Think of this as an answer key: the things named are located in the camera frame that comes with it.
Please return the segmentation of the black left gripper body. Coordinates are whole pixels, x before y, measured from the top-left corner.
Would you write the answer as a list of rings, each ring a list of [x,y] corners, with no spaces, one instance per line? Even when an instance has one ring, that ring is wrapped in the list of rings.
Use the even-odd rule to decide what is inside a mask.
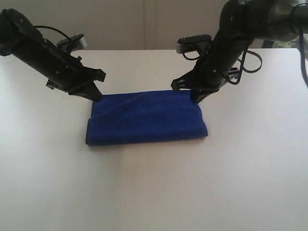
[[[53,81],[63,91],[84,85],[78,58],[71,56],[51,43],[42,44],[31,54],[31,67]]]

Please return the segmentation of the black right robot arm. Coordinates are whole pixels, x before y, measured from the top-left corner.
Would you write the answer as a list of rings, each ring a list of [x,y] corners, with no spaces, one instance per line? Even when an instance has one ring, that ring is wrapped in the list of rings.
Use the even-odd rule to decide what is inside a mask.
[[[220,14],[215,37],[197,35],[180,38],[176,51],[185,55],[197,52],[194,68],[171,83],[174,92],[190,90],[198,104],[229,83],[240,83],[249,46],[255,39],[291,41],[298,38],[301,71],[308,80],[304,34],[308,32],[308,3],[304,0],[230,0]]]

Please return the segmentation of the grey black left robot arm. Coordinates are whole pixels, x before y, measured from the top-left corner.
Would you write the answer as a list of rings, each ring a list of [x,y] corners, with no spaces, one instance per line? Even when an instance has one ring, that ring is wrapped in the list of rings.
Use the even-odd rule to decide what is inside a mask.
[[[4,9],[0,13],[0,54],[13,55],[32,67],[48,81],[46,86],[68,95],[99,102],[103,95],[95,81],[104,82],[101,69],[85,67],[81,57],[71,55],[86,47],[83,34],[66,36],[57,44],[44,38],[39,29],[19,11]]]

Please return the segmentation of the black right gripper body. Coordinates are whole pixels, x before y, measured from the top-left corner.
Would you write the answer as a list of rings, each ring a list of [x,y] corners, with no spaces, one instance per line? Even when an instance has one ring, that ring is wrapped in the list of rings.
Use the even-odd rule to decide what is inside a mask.
[[[240,55],[239,48],[210,48],[198,64],[192,90],[217,89]]]

